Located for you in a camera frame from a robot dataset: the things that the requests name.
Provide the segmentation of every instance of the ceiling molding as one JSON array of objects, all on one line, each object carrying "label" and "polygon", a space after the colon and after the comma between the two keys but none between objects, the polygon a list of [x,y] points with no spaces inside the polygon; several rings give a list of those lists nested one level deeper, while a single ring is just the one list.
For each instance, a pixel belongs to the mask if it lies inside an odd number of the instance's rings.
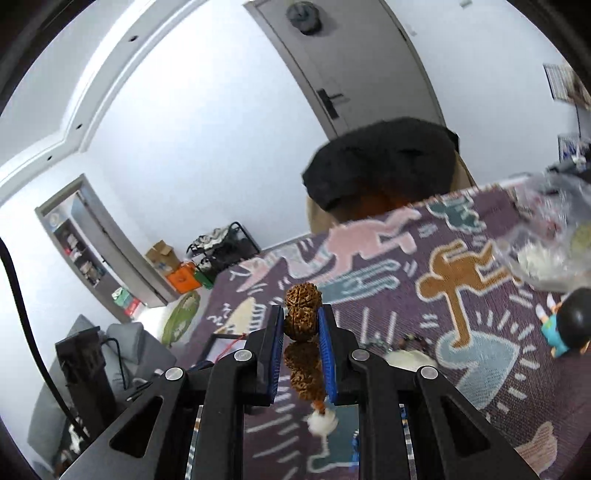
[{"label": "ceiling molding", "polygon": [[60,129],[0,166],[0,205],[36,176],[77,151],[86,151],[136,67],[188,14],[207,0],[136,0],[117,19],[84,69]]}]

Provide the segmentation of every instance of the cardboard box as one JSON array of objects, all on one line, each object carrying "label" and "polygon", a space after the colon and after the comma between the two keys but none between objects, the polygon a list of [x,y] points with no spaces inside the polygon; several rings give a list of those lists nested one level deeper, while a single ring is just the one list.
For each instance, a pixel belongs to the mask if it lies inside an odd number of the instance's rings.
[{"label": "cardboard box", "polygon": [[154,244],[146,253],[146,258],[152,262],[156,270],[169,275],[181,266],[180,260],[174,254],[173,247],[161,240]]}]

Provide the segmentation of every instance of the ceiling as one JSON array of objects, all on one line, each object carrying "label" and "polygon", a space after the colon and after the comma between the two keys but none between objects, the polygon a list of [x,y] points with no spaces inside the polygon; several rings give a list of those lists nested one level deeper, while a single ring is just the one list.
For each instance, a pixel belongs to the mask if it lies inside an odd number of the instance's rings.
[{"label": "ceiling", "polygon": [[60,128],[90,57],[133,0],[96,0],[41,53],[0,115],[0,164]]}]

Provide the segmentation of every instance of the purple rug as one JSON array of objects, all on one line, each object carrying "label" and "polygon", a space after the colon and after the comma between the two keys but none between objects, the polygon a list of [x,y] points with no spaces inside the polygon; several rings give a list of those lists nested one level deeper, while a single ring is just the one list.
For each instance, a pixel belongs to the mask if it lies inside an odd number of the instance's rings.
[{"label": "purple rug", "polygon": [[[506,193],[493,190],[277,247],[217,278],[180,365],[195,363],[214,331],[263,327],[269,305],[282,304],[291,285],[312,281],[339,326],[362,343],[425,336],[456,388],[542,479],[557,479],[591,431],[591,355],[552,359],[534,312],[547,293],[493,261],[490,240],[517,222]],[[233,316],[239,307],[251,315]],[[269,479],[356,479],[356,407],[337,408],[339,427],[327,439],[311,437],[303,421],[310,405],[290,388],[285,367],[281,375],[275,404],[245,419],[244,478],[264,471]]]}]

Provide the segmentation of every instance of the orange figure print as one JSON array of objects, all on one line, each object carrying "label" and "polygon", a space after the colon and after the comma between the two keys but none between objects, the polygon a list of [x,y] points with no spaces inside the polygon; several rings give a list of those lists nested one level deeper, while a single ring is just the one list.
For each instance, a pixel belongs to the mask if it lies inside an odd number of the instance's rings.
[{"label": "orange figure print", "polygon": [[470,324],[461,291],[469,290],[481,296],[512,278],[504,267],[482,274],[481,270],[490,267],[492,260],[491,241],[477,253],[469,251],[458,239],[431,252],[429,272],[415,284],[417,295],[423,301],[431,302],[445,296],[457,332],[457,339],[452,343],[454,348],[470,343]]}]

